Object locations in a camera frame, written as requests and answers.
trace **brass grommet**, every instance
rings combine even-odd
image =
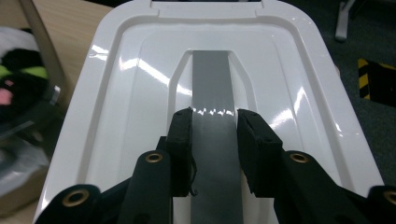
[[[396,191],[387,190],[384,192],[384,197],[390,202],[396,205]]]
[[[151,163],[161,161],[162,159],[163,159],[163,155],[161,155],[160,153],[151,153],[146,157],[146,161]]]
[[[294,160],[294,161],[299,162],[299,163],[306,163],[306,162],[309,162],[309,159],[308,159],[305,155],[300,154],[300,153],[293,153],[293,154],[290,154],[290,158],[291,158],[292,160]]]
[[[76,189],[76,190],[73,190],[72,192],[68,193],[64,197],[62,204],[65,207],[74,207],[74,206],[84,203],[88,199],[88,197],[90,197],[90,193],[87,190]]]

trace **yellow and black hazard tape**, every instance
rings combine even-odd
[[[361,98],[396,106],[396,67],[358,60]]]

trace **gray carpet floor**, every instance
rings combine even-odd
[[[349,100],[359,119],[386,185],[396,186],[396,107],[359,96],[358,59],[396,65],[396,1],[367,1],[349,22],[347,41],[334,39],[337,0],[284,0],[304,11],[322,34],[341,72]]]

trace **white plastic container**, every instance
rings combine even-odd
[[[136,0],[100,23],[81,72],[36,215],[79,183],[111,188],[191,106],[191,53],[227,50],[236,108],[256,111],[286,150],[314,156],[340,186],[382,185],[332,58],[312,20],[283,2]],[[277,223],[272,200],[243,183],[244,223]],[[190,198],[175,223],[190,223]]]

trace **gray tape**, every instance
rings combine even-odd
[[[243,223],[233,87],[227,51],[192,54],[191,224]]]

